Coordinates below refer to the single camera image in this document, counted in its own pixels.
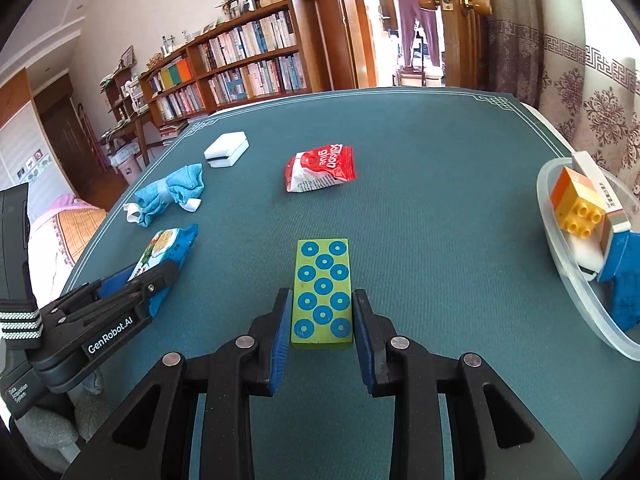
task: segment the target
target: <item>ceiling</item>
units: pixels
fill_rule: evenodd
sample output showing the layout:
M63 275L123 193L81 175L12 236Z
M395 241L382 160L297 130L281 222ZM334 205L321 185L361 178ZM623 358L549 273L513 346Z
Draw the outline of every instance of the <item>ceiling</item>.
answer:
M44 90L67 71L77 42L78 38L73 38L27 67L27 79L34 94Z
M0 84L27 67L36 90L66 70L91 2L33 0L0 51Z

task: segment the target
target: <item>wooden floor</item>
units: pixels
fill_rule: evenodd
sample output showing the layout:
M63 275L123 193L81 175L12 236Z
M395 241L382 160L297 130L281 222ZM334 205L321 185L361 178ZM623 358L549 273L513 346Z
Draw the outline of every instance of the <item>wooden floor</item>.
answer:
M92 180L80 191L80 198L89 204L109 211L129 187L124 177L113 168Z

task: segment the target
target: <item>green table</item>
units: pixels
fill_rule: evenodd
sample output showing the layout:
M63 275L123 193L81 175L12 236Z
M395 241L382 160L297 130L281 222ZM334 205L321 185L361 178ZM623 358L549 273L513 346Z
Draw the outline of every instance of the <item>green table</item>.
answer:
M297 240L348 238L353 287L399 333L445 356L478 352L584 480L601 476L635 427L640 365L591 332L558 277L536 176L568 152L538 120L510 95L459 89L265 102L191 126L121 202L238 130L249 149L232 168L204 167L197 212L172 205L145 229L118 204L67 283L137 260L157 230L200 224L156 320L103 367L114 406L166 352L197 356L244 333L292 284ZM358 179L286 193L289 158L332 142L354 147ZM292 349L278 394L252 400L256 476L386 479L392 419L391 399L367 396L353 348Z

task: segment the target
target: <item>pink bin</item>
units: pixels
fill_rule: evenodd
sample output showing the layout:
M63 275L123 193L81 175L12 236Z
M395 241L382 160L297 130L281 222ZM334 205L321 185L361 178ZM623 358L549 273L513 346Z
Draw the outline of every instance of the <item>pink bin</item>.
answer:
M120 171L128 184L133 184L140 173L142 173L142 171L140 171L140 166L136 162L136 157L133 155L131 155L122 164L118 165L118 171Z

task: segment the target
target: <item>plastic tray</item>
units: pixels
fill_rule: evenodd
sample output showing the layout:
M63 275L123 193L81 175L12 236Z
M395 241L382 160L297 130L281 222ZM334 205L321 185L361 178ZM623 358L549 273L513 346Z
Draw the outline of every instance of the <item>plastic tray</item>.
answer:
M640 361L640 329L622 332L611 319L605 306L609 304L610 285L593 280L587 282L558 227L549 194L555 186L563 166L571 166L570 158L555 158L546 163L538 174L538 205L545 224L546 241L562 282L574 300L575 307L591 329L606 344L634 361ZM610 181L631 221L633 231L640 230L640 202L608 171L602 170Z

